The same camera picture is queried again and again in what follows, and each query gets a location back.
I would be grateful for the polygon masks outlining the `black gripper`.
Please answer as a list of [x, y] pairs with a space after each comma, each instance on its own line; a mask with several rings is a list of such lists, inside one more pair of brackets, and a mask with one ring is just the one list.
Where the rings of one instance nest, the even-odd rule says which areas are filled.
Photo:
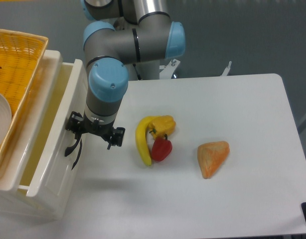
[[107, 149], [110, 150], [112, 146], [122, 146], [126, 130], [124, 127], [113, 128], [113, 124], [114, 121], [109, 124], [100, 124], [96, 120], [89, 120], [85, 114], [82, 117], [80, 113], [72, 111], [65, 125], [65, 129], [73, 132], [75, 139], [78, 139], [84, 133], [99, 136], [108, 142]]

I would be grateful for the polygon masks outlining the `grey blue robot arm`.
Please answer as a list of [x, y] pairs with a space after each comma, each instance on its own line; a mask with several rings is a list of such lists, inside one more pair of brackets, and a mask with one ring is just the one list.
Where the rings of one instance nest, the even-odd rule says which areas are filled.
[[83, 34], [88, 93], [82, 114], [72, 112], [66, 129], [76, 142], [65, 155], [81, 146], [90, 133], [109, 146], [121, 146], [125, 129], [114, 128], [128, 88], [128, 64], [171, 59], [185, 52], [181, 23], [173, 22], [164, 0], [84, 0], [84, 13], [92, 22]]

